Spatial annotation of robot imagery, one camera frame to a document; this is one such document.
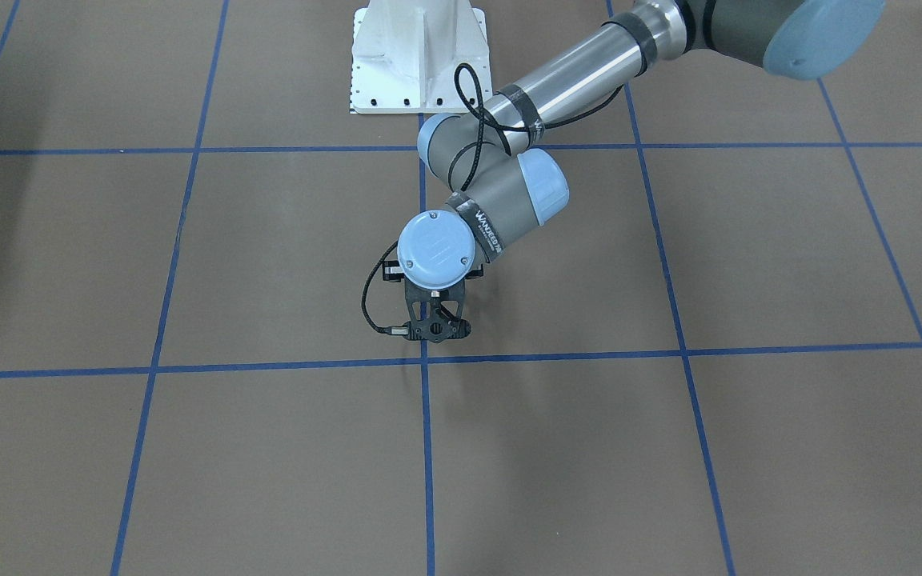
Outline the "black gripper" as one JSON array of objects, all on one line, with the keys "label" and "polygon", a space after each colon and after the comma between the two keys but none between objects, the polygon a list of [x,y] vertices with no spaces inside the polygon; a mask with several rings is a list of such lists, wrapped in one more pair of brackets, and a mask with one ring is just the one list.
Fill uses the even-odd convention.
[{"label": "black gripper", "polygon": [[457,284],[471,278],[481,278],[484,275],[484,265],[475,266],[445,265],[425,266],[417,260],[388,260],[382,266],[382,280],[388,282],[402,282],[409,280],[414,284]]}]

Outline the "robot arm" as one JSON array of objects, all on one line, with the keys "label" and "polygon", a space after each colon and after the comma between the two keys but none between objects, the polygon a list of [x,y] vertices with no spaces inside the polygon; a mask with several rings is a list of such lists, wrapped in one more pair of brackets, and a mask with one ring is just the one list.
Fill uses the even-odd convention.
[{"label": "robot arm", "polygon": [[636,1],[534,72],[436,114],[420,159],[450,191],[403,227],[375,273],[443,292],[567,206],[566,176],[540,142],[610,105],[659,62],[707,49],[801,81],[837,69],[875,29],[883,1]]}]

